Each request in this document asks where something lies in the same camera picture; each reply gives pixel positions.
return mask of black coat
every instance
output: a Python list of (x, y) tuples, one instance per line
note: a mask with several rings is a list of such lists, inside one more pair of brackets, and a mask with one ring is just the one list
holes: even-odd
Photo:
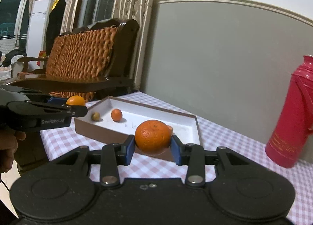
[(59, 0), (55, 8), (49, 14), (49, 23), (46, 33), (46, 52), (50, 55), (54, 39), (60, 35), (66, 1)]

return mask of white tray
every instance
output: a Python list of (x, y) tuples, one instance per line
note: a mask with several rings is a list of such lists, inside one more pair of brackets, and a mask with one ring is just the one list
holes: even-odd
[[(114, 122), (111, 118), (111, 111), (115, 108), (123, 113), (120, 122)], [(91, 119), (94, 112), (100, 113), (100, 121)], [(151, 119), (173, 127), (173, 134), (176, 134), (183, 144), (201, 145), (196, 116), (110, 96), (91, 106), (85, 117), (75, 118), (75, 130), (76, 133), (106, 144), (122, 143), (128, 135), (135, 134), (138, 125)]]

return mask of pink gingham tablecloth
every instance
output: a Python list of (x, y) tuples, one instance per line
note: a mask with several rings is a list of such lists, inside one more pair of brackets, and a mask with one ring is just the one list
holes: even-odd
[[(124, 95), (121, 98), (180, 112), (184, 110), (151, 97), (141, 92)], [(235, 131), (217, 125), (209, 120), (197, 117), (203, 146), (206, 150), (216, 150), (218, 146), (226, 146), (247, 158), (288, 178), (296, 190), (295, 202), (288, 218), (297, 225), (313, 224), (313, 164), (299, 161), (293, 168), (285, 169), (273, 163), (265, 154), (265, 145), (245, 137)], [(88, 145), (90, 150), (103, 147), (103, 143), (75, 133), (74, 120), (70, 127), (41, 131), (41, 137), (50, 160), (55, 159), (81, 145)], [(99, 181), (99, 165), (93, 165), (90, 178)], [(121, 180), (125, 177), (161, 178), (181, 177), (185, 180), (187, 167), (178, 167), (173, 162), (163, 161), (135, 153), (131, 165), (119, 166)], [(215, 178), (213, 166), (206, 166), (206, 181)]]

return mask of red vacuum flask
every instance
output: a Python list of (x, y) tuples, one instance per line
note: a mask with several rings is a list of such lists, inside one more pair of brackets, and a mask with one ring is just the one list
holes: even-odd
[(291, 76), (287, 97), (265, 152), (278, 165), (291, 168), (298, 160), (313, 124), (313, 56)]

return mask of tangerine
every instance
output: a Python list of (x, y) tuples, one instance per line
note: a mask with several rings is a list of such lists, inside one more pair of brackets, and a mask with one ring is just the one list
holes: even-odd
[(135, 143), (143, 153), (159, 155), (170, 146), (171, 130), (161, 121), (145, 121), (136, 129)]
[(72, 97), (69, 97), (68, 100), (66, 101), (67, 105), (79, 105), (79, 106), (85, 106), (86, 101), (83, 97), (79, 95), (74, 95)]
[(111, 117), (114, 122), (119, 122), (123, 117), (122, 111), (120, 111), (118, 108), (115, 108), (111, 112)]

